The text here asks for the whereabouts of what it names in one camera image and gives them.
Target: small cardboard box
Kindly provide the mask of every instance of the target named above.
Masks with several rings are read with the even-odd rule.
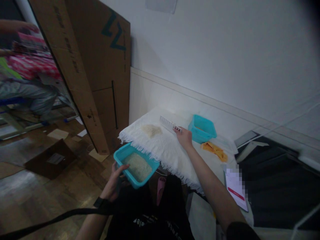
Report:
[[[77,156],[59,140],[24,164],[25,168],[49,179],[55,179]]]
[[[130,23],[99,0],[30,0],[99,154],[129,124]]]

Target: black wristband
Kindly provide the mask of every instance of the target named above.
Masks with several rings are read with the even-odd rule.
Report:
[[[93,206],[96,208],[106,208],[110,204],[111,202],[109,202],[107,199],[98,197],[97,200],[94,202]]]

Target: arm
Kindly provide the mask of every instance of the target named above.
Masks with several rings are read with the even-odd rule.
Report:
[[[28,22],[0,19],[0,33],[17,33],[21,29],[29,29],[35,33],[39,33],[39,28]]]
[[[187,129],[181,128],[182,133],[175,130],[179,143],[186,150],[194,170],[197,173],[201,187],[211,205],[213,211],[221,224],[222,230],[226,233],[228,226],[232,222],[244,222],[238,205],[229,194],[225,186],[211,171],[202,157],[192,146],[192,133]]]
[[[119,176],[128,167],[129,165],[122,165],[116,169],[116,162],[113,163],[110,179],[104,187],[100,198],[107,199],[109,202],[117,199],[119,194]],[[99,240],[108,218],[109,216],[99,214],[88,215],[79,230],[76,240]]]
[[[15,53],[11,50],[7,49],[0,49],[0,57],[8,57],[8,56],[13,56]]]

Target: white comb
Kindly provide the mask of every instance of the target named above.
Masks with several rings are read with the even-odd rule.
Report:
[[[165,119],[164,117],[160,116],[160,122],[161,124],[168,129],[170,132],[175,133],[173,129],[178,130],[182,133],[181,128],[179,128],[177,125],[175,125],[173,122],[170,122],[169,120]]]

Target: gray pants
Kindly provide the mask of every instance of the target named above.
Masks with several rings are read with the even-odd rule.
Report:
[[[0,81],[0,99],[23,97],[28,100],[30,110],[37,115],[48,114],[57,96],[55,87],[36,80],[11,78]]]

